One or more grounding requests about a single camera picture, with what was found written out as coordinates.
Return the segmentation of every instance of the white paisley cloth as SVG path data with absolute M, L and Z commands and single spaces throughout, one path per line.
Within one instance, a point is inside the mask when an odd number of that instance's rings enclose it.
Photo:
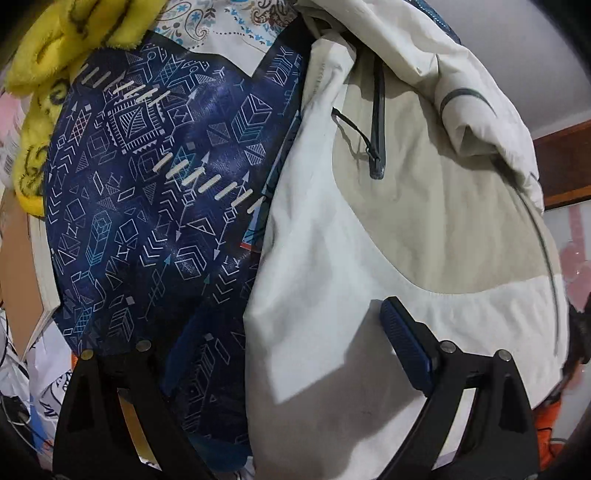
M 221 55 L 252 76 L 296 16 L 288 0 L 170 0 L 152 29 L 189 51 Z

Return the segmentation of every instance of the yellow plush fabric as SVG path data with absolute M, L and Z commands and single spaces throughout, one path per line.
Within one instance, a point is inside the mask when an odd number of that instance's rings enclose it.
M 70 84 L 100 47 L 135 48 L 165 0 L 58 0 L 22 39 L 7 75 L 8 91 L 32 94 L 12 178 L 22 207 L 43 216 L 42 166 Z

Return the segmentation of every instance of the zipper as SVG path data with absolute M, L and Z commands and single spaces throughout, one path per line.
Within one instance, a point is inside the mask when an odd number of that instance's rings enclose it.
M 374 180 L 382 180 L 386 169 L 385 109 L 384 62 L 376 55 L 374 57 L 374 110 L 371 120 L 371 143 L 378 155 L 374 161 L 369 162 L 369 176 Z
M 365 151 L 369 156 L 369 176 L 374 180 L 382 180 L 384 178 L 384 170 L 386 169 L 384 110 L 384 64 L 382 63 L 382 60 L 376 56 L 374 61 L 374 109 L 371 121 L 371 140 L 350 118 L 344 116 L 336 108 L 332 109 L 333 116 L 340 118 L 361 135 L 361 138 L 363 138 L 363 141 L 365 142 Z

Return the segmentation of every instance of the white wall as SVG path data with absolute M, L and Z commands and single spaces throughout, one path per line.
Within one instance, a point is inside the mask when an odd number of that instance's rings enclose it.
M 534 138 L 591 119 L 591 80 L 530 0 L 427 0 L 489 70 Z

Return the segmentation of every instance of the drawstring cord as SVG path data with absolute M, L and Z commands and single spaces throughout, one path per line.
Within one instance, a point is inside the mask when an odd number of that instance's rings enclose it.
M 370 169 L 370 171 L 379 170 L 379 166 L 382 164 L 385 164 L 385 161 L 382 160 L 382 158 L 379 156 L 378 151 L 372 145 L 369 138 L 359 129 L 359 127 L 357 127 L 357 125 L 355 125 L 349 118 L 344 116 L 341 112 L 339 112 L 334 107 L 332 110 L 332 115 L 340 118 L 343 122 L 345 122 L 347 125 L 349 125 L 353 130 L 355 130 L 359 135 L 361 135 L 361 138 L 363 138 L 363 141 L 365 142 L 365 147 L 366 147 L 365 151 L 367 152 L 367 155 L 369 155 L 369 169 Z

